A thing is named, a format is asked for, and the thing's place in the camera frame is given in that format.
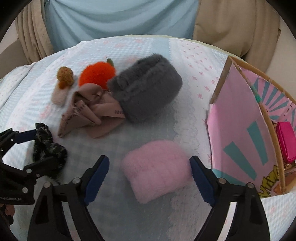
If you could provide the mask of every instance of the blue gripper pad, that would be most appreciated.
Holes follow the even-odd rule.
[[[37,130],[30,130],[30,131],[17,133],[15,135],[15,143],[20,144],[27,141],[35,140],[36,133],[37,133]]]
[[[88,206],[96,199],[96,195],[109,171],[109,158],[105,157],[86,186],[84,203]]]
[[[208,181],[201,167],[198,165],[196,160],[192,157],[190,158],[190,165],[192,170],[192,176],[196,183],[197,188],[202,195],[202,198],[205,202],[210,204],[211,207],[215,205],[215,197],[214,197],[214,188]]]

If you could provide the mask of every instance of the screw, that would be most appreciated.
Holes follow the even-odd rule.
[[[23,192],[23,193],[27,193],[27,192],[28,192],[28,188],[23,188],[23,189],[22,189],[22,192]]]
[[[221,183],[221,184],[225,184],[225,183],[226,183],[226,179],[224,179],[224,178],[219,178],[219,179],[218,179],[218,182]]]
[[[249,188],[254,188],[254,184],[253,184],[253,183],[248,183],[247,186],[248,186]]]
[[[50,182],[46,182],[46,183],[44,183],[44,185],[43,185],[45,188],[49,188],[50,186],[51,186],[51,183]]]
[[[77,183],[80,183],[80,181],[81,181],[80,178],[76,177],[72,180],[72,183],[77,184]]]

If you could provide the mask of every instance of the beige jacket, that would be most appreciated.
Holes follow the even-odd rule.
[[[44,0],[32,0],[15,19],[17,35],[29,64],[54,53],[43,12]]]
[[[193,39],[242,57],[265,72],[279,37],[279,14],[266,0],[199,0]]]

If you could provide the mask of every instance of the beige fabric bag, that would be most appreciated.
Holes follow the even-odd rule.
[[[101,137],[125,120],[120,104],[101,86],[86,83],[73,93],[67,111],[62,115],[58,136],[85,127],[92,138]]]
[[[242,57],[265,72],[278,40],[279,20],[266,0],[200,0],[193,39]]]

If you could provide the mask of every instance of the person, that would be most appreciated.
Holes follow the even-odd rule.
[[[5,214],[13,217],[15,214],[15,207],[13,205],[8,205],[8,204],[5,206],[6,206]]]

